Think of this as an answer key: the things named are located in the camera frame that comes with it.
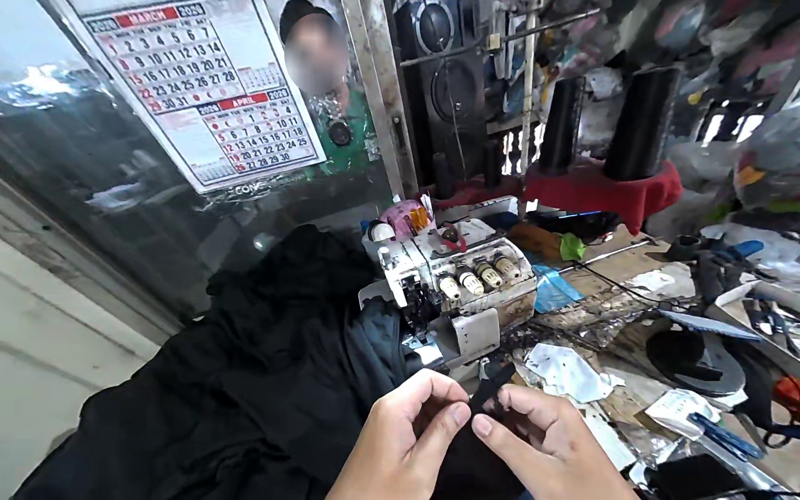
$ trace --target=white wall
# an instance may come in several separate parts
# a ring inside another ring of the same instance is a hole
[[[76,425],[85,399],[156,351],[102,311],[0,239],[0,499]]]

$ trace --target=sewing machine knob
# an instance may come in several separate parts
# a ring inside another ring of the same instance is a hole
[[[461,281],[462,287],[469,292],[472,292],[474,295],[483,294],[483,283],[477,279],[473,272],[466,270],[465,272],[461,273],[459,281]]]
[[[477,266],[477,274],[483,279],[490,287],[499,288],[502,286],[502,277],[490,264],[482,263]]]
[[[499,257],[496,261],[496,269],[508,278],[520,278],[520,269],[514,265],[507,257]]]
[[[450,300],[458,301],[461,297],[461,290],[459,289],[459,284],[456,283],[456,280],[451,276],[447,276],[440,280],[440,291],[446,294]]]

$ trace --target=fingernail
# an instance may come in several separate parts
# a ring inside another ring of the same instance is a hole
[[[471,428],[478,437],[486,439],[493,429],[493,424],[486,418],[486,415],[474,415],[474,420],[471,421]]]
[[[455,406],[450,408],[450,416],[459,427],[468,421],[468,412],[465,411],[465,406],[467,405],[464,403],[456,403]]]

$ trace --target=calendar page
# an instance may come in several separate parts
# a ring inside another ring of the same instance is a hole
[[[70,3],[197,192],[325,160],[263,0]]]

